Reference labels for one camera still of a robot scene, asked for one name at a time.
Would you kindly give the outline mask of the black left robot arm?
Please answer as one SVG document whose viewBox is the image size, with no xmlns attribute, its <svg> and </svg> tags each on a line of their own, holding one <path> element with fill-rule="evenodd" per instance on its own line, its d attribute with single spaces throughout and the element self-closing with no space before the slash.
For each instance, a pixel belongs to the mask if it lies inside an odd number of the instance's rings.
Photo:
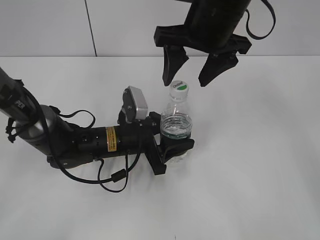
<svg viewBox="0 0 320 240">
<path fill-rule="evenodd" d="M 194 147 L 189 136 L 170 139 L 161 136 L 161 116 L 148 112 L 139 88 L 123 91 L 118 124 L 109 127 L 81 127 L 68 122 L 54 106 L 39 104 L 19 79 L 0 73 L 0 110 L 8 116 L 6 133 L 14 142 L 21 138 L 46 155 L 53 168 L 72 169 L 95 160 L 144 154 L 155 175 L 166 172 L 168 160 Z"/>
</svg>

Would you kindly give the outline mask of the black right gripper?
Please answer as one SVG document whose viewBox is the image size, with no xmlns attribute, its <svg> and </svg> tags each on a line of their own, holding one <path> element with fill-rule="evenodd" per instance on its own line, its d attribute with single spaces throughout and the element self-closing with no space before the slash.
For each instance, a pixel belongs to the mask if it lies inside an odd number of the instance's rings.
<svg viewBox="0 0 320 240">
<path fill-rule="evenodd" d="M 208 53 L 198 80 L 206 87 L 216 77 L 234 68 L 235 52 L 246 54 L 252 46 L 245 36 L 234 34 L 249 0 L 191 0 L 184 24 L 157 26 L 154 42 L 163 47 L 162 80 L 167 87 L 189 59 L 184 47 Z"/>
</svg>

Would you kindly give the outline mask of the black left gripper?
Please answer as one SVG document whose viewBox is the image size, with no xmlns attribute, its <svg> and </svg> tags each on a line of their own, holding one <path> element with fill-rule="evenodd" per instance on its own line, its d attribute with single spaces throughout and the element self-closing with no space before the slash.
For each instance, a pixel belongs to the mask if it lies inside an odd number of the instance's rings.
<svg viewBox="0 0 320 240">
<path fill-rule="evenodd" d="M 195 141 L 191 138 L 161 138 L 158 148 L 154 135 L 161 132 L 162 116 L 151 111 L 149 117 L 151 120 L 109 126 L 107 128 L 107 157 L 136 155 L 136 159 L 128 168 L 131 171 L 138 163 L 140 155 L 144 154 L 153 173 L 163 175 L 167 170 L 164 163 L 191 150 Z"/>
</svg>

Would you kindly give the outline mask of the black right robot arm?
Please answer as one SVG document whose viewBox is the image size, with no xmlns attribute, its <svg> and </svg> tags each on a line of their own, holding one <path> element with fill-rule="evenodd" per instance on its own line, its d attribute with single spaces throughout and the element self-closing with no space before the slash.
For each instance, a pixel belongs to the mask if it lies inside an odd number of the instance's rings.
<svg viewBox="0 0 320 240">
<path fill-rule="evenodd" d="M 234 34 L 249 3 L 248 0 L 193 0 L 183 24 L 157 26 L 153 38 L 155 45 L 163 48 L 164 85 L 171 84 L 189 59 L 185 48 L 208 54 L 198 76 L 201 87 L 234 68 L 239 62 L 236 55 L 245 55 L 252 45 L 247 37 Z"/>
</svg>

